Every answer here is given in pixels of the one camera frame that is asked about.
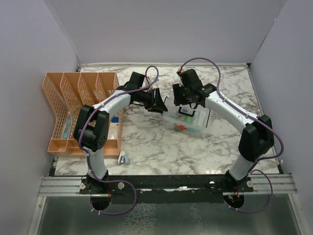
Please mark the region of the white gauze pouch blue print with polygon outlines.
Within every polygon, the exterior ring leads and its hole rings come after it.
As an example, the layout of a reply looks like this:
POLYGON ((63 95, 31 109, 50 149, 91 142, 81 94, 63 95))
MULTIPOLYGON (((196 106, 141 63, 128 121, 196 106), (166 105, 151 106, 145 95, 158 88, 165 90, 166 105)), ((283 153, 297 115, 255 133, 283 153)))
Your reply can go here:
POLYGON ((119 132, 119 117, 115 116, 111 119, 111 122, 110 122, 108 139, 109 140, 118 139, 118 132, 119 132))

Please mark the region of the small green packet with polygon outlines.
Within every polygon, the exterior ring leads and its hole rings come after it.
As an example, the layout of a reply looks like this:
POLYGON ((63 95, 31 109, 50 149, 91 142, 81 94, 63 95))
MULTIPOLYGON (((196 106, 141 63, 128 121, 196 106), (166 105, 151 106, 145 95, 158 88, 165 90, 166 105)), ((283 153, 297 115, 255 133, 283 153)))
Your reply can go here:
POLYGON ((181 116, 181 117, 180 117, 180 120, 181 120, 181 121, 185 121, 185 122, 190 122, 190 123, 193 122, 193 118, 192 118, 192 117, 189 117, 189 116, 181 116))

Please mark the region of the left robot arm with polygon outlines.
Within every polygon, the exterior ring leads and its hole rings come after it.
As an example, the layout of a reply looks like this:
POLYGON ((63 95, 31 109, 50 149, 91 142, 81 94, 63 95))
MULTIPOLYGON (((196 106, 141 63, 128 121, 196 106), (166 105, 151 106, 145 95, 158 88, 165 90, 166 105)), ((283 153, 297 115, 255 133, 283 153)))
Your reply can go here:
POLYGON ((104 101, 92 106, 82 106, 73 136, 85 153, 88 175, 93 178, 91 187, 95 192, 103 193, 108 187, 108 170, 104 163, 103 148, 108 140, 111 119, 134 102, 141 103, 149 112, 162 114, 168 111, 159 88, 150 89, 158 81, 158 75, 157 72, 155 79, 144 87, 143 82, 147 75, 133 72, 130 80, 104 101))

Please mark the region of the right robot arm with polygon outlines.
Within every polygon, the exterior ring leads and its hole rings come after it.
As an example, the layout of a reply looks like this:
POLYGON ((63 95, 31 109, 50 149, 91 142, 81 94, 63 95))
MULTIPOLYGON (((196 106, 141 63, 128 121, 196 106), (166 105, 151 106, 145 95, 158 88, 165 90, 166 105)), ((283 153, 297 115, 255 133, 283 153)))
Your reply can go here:
POLYGON ((239 156, 227 171, 225 187, 229 191, 238 190, 257 159, 266 154, 274 145, 273 133, 264 125, 272 127, 267 115, 250 114, 236 103, 222 96, 217 87, 208 83, 203 85, 196 71, 189 69, 178 72, 180 84, 173 85, 174 104, 201 105, 227 120, 240 134, 239 156))

